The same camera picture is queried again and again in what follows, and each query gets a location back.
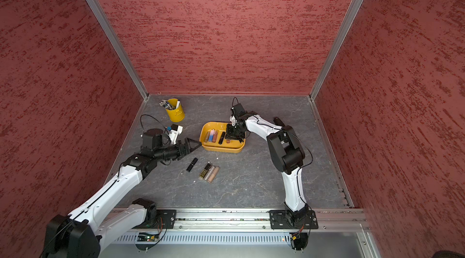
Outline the bronze gold lipstick tube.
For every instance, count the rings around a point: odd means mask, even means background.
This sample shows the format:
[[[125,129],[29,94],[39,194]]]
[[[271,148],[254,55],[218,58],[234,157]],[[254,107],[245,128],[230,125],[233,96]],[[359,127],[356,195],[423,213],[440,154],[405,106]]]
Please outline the bronze gold lipstick tube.
[[[204,142],[208,142],[210,137],[210,131],[207,131],[207,134],[205,135]]]

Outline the black round lipstick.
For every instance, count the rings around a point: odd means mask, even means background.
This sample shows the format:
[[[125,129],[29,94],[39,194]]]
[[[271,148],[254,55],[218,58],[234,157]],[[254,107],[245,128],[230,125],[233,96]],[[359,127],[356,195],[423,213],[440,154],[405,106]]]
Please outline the black round lipstick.
[[[220,135],[220,139],[219,139],[219,142],[218,142],[219,145],[223,144],[224,139],[225,139],[225,135],[226,135],[226,132],[222,132],[222,134]]]

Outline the pink blue gradient lipstick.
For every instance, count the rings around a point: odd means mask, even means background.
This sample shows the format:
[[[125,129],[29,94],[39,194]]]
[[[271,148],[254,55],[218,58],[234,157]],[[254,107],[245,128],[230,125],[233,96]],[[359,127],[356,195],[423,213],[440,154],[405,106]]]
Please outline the pink blue gradient lipstick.
[[[215,130],[215,129],[212,129],[212,130],[210,131],[210,133],[209,133],[208,142],[213,142],[213,143],[215,143],[215,141],[216,141],[216,134],[217,134],[216,130]]]

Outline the yellow plastic storage box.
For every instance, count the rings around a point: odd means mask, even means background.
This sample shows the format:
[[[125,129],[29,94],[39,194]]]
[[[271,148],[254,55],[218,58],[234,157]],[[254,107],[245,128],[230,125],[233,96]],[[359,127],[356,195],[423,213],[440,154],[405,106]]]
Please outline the yellow plastic storage box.
[[[245,140],[231,139],[226,135],[227,123],[225,122],[207,122],[201,131],[199,141],[207,151],[216,151],[222,153],[240,153],[244,146]]]

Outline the silver cap coral lip gloss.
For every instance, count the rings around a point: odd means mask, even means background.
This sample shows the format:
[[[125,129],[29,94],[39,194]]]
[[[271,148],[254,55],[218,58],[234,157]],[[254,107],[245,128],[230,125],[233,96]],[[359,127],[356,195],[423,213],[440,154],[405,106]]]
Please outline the silver cap coral lip gloss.
[[[211,139],[212,143],[216,143],[217,141],[217,136],[218,136],[218,131],[217,130],[214,130],[213,132],[213,137]]]

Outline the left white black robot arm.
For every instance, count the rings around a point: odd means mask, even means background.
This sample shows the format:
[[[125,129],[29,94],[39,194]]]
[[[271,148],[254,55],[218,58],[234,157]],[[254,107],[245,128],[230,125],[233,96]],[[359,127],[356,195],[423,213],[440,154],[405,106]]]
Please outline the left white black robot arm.
[[[97,258],[111,243],[135,226],[158,224],[154,202],[137,199],[123,213],[108,214],[159,163],[178,161],[202,146],[190,138],[172,142],[169,133],[149,129],[141,136],[139,152],[121,163],[118,172],[91,198],[68,215],[47,225],[42,258]]]

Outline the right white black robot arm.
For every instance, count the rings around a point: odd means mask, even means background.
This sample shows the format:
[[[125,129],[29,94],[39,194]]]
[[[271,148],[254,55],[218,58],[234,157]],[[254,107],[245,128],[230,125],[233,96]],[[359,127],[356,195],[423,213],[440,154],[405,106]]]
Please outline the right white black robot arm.
[[[244,141],[247,133],[254,133],[266,140],[273,165],[282,174],[285,188],[286,218],[296,226],[307,217],[310,208],[301,191],[305,153],[294,129],[279,117],[272,122],[257,113],[246,111],[242,104],[231,107],[230,123],[226,125],[226,138]]]

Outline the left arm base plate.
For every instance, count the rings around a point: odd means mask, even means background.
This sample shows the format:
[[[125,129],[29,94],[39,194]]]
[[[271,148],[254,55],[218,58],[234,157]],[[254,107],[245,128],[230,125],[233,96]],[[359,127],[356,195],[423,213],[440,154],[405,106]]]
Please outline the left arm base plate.
[[[173,229],[177,211],[173,209],[149,211],[137,229]]]

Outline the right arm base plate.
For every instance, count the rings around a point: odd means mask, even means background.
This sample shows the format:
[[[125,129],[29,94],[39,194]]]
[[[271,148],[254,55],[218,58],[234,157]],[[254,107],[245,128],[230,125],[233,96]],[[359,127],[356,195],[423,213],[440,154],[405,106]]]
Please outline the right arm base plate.
[[[292,212],[290,210],[270,210],[270,225],[273,230],[317,230],[319,228],[316,213],[303,209]]]

